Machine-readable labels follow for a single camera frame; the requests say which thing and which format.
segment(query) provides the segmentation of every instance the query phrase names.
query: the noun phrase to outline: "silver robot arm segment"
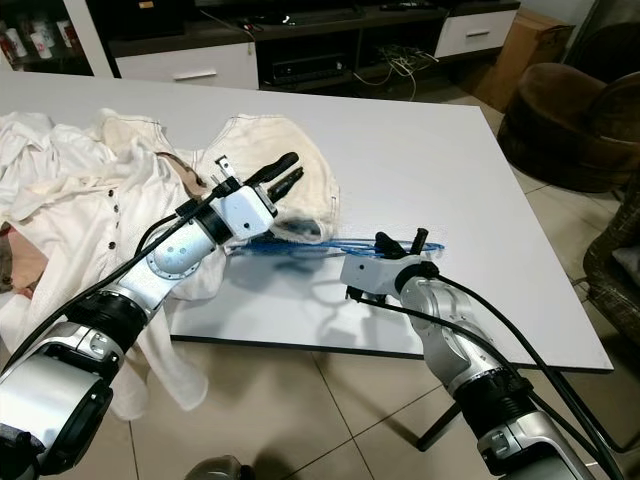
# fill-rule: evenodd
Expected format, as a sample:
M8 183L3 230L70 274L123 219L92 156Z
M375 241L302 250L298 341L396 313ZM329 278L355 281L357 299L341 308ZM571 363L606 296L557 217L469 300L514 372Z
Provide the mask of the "silver robot arm segment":
M384 233L376 246L384 258L347 255L341 280L347 295L395 297L408 310L452 322L489 340L467 295L436 279L437 268L420 255L426 231L411 248ZM478 438L489 471L501 478L591 480L594 477L545 412L528 397L531 386L482 348L451 329L409 315L427 366L447 388Z
M208 205L181 206L178 215L191 212L193 218L115 282L79 299L63 321L8 365L0 377L0 479L57 474L78 463L109 406L109 384L124 355L168 293L225 242L269 230L277 215L273 202L288 193L302 171L294 170L269 194L260 183L297 160L289 153L243 183L226 157L219 159L226 177L216 187L219 196Z

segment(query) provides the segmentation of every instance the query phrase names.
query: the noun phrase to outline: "beige floor tile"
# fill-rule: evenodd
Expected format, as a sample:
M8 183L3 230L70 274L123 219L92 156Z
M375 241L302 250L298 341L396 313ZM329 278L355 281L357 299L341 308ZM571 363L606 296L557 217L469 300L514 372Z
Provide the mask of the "beige floor tile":
M525 173L522 173L516 167L512 166L511 170L515 175L516 180L518 180L518 183L520 184L520 188L522 188L522 191L525 194L533 192L534 190L538 190L547 185L546 183L543 183L540 180L536 180L535 178L530 177Z
M607 208L579 192L572 192L549 185L541 189L540 193L561 203L571 213L600 231L604 231L607 228L614 215Z
M288 480L373 480L353 440L336 448Z
M209 393L184 412L150 378L149 411L132 423L141 480L182 478L203 459L224 454L254 465L261 480L283 478L350 438L309 353L177 348L207 373Z
M441 103L448 103L450 105L471 105L475 107L480 107L480 110L482 110L484 118L487 120L489 127L491 127L491 131L493 132L494 135L498 135L498 130L500 130L500 124L502 123L504 114L500 113L495 108L490 107L489 105L484 103L482 100L479 100L474 96L464 94L457 98L444 101Z
M46 478L60 480L136 480L129 423L107 413L91 447L75 468Z
M584 254L600 231L580 218L572 206L545 193L545 188L527 194L529 204L564 271L574 280L583 277Z
M476 438L461 417L425 453L413 446L451 404L449 394L440 387L358 435L355 440L373 477L380 480L495 478L484 465L476 449Z
M620 208L620 202L611 192L607 193L585 193L587 197L596 202L603 208L606 208L611 213L616 213Z
M440 385L423 360L313 355L354 435Z
M586 301L583 305L615 370L609 374L567 373L566 378L618 443L640 440L640 422L637 421L640 419L640 361L637 350L620 337L591 302ZM523 374L531 380L541 397L577 426L569 409L541 372L526 371ZM581 458L589 461L575 441L569 440ZM626 455L615 455L615 458L628 478L640 479L640 449ZM597 478L604 478L601 472Z
M449 103L469 94L461 88L453 85L444 78L434 78L431 81L419 82L415 102L422 103Z
M587 291L582 288L582 285L575 285L573 287L573 291L576 292L576 295L578 296L578 300L580 300L580 302L584 302L587 299Z
M567 378L618 443L637 439L640 445L638 349L591 302L585 302L584 307L613 363L614 371L606 375L570 373Z

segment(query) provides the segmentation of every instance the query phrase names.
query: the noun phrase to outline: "white wall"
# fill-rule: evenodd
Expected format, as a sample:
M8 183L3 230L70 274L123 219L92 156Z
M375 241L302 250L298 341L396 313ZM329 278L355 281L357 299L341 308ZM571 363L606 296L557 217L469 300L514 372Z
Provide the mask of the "white wall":
M567 46L571 46L596 0L521 0L522 6L575 25Z

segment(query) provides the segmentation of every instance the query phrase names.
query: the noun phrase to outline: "white cloth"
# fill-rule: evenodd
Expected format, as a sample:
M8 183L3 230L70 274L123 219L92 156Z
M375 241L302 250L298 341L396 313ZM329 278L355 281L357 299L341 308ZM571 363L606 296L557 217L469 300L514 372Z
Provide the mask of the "white cloth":
M33 298L16 295L0 309L0 336L7 347L15 350L57 306L129 259L148 226L188 199L178 174L156 152L177 154L212 182L213 159L222 154L246 178L289 151L300 155L305 176L279 203L277 220L316 223L317 228L315 234L301 234L285 226L275 233L290 240L327 239L338 215L335 180L317 148L282 117L234 118L206 151L198 152L176 151L152 119L109 110L99 112L85 131L54 125L40 114L0 117L0 223L8 221L48 258ZM213 297L224 264L217 249L172 295ZM164 310L140 335L138 346L183 409L200 404L207 378L173 350ZM144 413L145 383L130 365L113 387L118 416L134 419Z

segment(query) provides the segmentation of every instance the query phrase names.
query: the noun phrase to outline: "black metal stand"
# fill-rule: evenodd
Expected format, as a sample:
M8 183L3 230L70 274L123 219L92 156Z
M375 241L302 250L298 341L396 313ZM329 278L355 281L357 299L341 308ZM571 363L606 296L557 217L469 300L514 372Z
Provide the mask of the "black metal stand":
M418 439L416 442L416 448L421 452L426 452L431 445L436 443L438 439L444 433L444 429L449 425L461 412L460 406L454 403L449 410L447 410L437 421L434 423L427 433Z

